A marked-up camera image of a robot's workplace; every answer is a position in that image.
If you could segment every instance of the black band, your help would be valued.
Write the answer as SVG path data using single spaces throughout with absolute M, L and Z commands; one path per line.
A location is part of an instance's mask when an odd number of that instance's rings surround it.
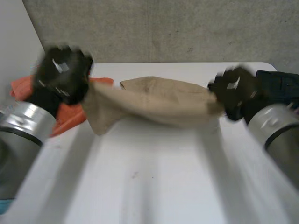
M 40 88 L 34 89 L 32 95 L 28 97 L 25 102 L 29 102 L 43 108 L 44 110 L 52 114 L 54 118 L 56 118 L 58 108 L 62 100 L 61 98 L 59 98 L 59 96 L 57 96 L 50 90 L 46 88 Z
M 8 133 L 13 133 L 16 135 L 19 135 L 23 138 L 28 139 L 29 141 L 34 142 L 35 144 L 37 144 L 38 146 L 43 146 L 43 143 L 35 136 L 28 134 L 26 132 L 20 131 L 18 129 L 12 128 L 12 127 L 0 127 L 0 131 L 1 132 L 8 132 Z
M 272 103 L 267 99 L 252 99 L 244 103 L 241 108 L 241 115 L 244 117 L 247 124 L 251 119 L 263 108 L 271 105 Z
M 267 148 L 269 147 L 269 145 L 278 137 L 280 136 L 283 132 L 286 132 L 288 130 L 290 130 L 291 128 L 294 128 L 294 127 L 298 127 L 299 124 L 293 124 L 293 125 L 288 125 L 288 126 L 285 126 L 281 129 L 279 129 L 278 131 L 276 131 L 275 133 L 273 133 L 267 140 L 266 140 L 266 143 L 265 143 L 265 149 L 267 151 Z

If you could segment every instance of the orange towel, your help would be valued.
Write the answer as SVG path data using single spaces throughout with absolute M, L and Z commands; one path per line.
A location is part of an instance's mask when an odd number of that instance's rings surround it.
M 110 78 L 90 78 L 90 82 L 107 83 L 113 85 L 113 79 Z M 12 90 L 10 95 L 16 100 L 22 101 L 32 94 L 30 85 L 30 76 L 20 78 L 11 83 Z M 53 128 L 52 137 L 59 135 L 74 126 L 83 123 L 86 120 L 81 104 L 67 105 L 61 104 L 59 106 L 57 123 Z

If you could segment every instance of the white table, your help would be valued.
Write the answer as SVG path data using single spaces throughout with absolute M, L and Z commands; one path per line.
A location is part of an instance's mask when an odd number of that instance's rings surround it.
M 252 71 L 275 70 L 245 63 Z M 159 76 L 206 86 L 237 63 L 96 64 L 93 77 Z M 243 121 L 197 129 L 88 122 L 50 139 L 4 223 L 292 223 L 299 197 Z

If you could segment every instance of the blue object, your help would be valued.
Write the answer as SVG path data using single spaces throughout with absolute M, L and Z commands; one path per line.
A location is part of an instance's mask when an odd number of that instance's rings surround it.
M 8 210 L 12 201 L 13 199 L 0 200 L 0 215 L 4 214 Z

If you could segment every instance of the gray wall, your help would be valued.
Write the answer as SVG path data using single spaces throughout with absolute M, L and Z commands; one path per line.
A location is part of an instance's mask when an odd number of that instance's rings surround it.
M 299 73 L 298 0 L 23 0 L 49 43 L 97 63 L 267 62 Z

